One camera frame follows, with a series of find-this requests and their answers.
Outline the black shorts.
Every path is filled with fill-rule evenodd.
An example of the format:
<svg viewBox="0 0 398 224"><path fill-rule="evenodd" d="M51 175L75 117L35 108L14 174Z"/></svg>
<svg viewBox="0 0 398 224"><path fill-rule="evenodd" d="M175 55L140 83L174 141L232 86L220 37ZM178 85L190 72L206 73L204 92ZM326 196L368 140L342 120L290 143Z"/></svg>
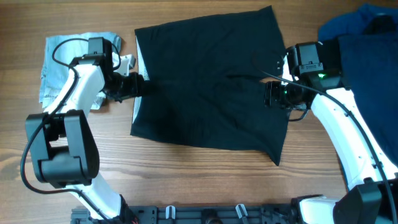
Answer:
<svg viewBox="0 0 398 224"><path fill-rule="evenodd" d="M135 31L148 79L131 134L195 147L265 152L279 164L289 110L265 104L285 45L271 7Z"/></svg>

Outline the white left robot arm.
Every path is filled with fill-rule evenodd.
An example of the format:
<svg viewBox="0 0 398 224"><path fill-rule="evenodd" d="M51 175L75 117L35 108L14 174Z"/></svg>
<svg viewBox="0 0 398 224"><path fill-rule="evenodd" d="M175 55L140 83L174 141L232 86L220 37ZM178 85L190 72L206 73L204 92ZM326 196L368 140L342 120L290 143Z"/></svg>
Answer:
<svg viewBox="0 0 398 224"><path fill-rule="evenodd" d="M99 92L122 102L140 95L143 78L132 71L130 55L116 65L104 56L87 55L74 58L68 68L56 100L25 121L22 182L38 194L74 195L95 223L138 223L123 196L99 173L100 156L87 117Z"/></svg>

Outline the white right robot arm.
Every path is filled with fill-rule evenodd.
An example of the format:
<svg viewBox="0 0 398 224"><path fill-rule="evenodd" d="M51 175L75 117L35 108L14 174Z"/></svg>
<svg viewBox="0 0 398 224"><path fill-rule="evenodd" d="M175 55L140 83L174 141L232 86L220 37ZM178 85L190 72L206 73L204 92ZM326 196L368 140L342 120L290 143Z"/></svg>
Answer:
<svg viewBox="0 0 398 224"><path fill-rule="evenodd" d="M340 75L313 73L266 83L271 108L311 110L327 131L348 188L341 199L293 200L296 223L397 223L397 166L382 151Z"/></svg>

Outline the light blue denim shorts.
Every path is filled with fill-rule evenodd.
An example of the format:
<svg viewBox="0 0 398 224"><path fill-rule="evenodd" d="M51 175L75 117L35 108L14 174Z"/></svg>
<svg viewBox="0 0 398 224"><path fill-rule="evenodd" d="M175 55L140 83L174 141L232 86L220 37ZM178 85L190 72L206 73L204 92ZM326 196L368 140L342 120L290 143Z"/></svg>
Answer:
<svg viewBox="0 0 398 224"><path fill-rule="evenodd" d="M39 102L43 108L54 102L68 78L68 68L56 63L52 57L69 64L75 57L81 57L88 52L86 41L94 37L103 37L112 42L118 50L121 50L121 38L114 32L55 35L45 39L45 55L39 90Z"/></svg>

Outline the dark navy garment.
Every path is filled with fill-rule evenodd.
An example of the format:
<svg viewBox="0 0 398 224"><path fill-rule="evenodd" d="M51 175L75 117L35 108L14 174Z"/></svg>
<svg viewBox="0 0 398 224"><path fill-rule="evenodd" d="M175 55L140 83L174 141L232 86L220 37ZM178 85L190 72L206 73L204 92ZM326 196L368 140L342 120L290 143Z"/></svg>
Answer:
<svg viewBox="0 0 398 224"><path fill-rule="evenodd" d="M397 33L338 38L343 73L368 128L397 165Z"/></svg>

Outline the blue polo shirt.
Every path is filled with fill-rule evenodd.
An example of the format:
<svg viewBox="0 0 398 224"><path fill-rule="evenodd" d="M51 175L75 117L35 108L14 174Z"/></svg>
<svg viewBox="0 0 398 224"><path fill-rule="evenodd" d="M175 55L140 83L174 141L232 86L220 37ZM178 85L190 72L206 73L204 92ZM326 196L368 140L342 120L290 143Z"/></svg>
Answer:
<svg viewBox="0 0 398 224"><path fill-rule="evenodd" d="M318 30L318 41L347 34L361 34L377 16L391 16L397 25L397 8L363 4L356 11L337 16L322 25Z"/></svg>

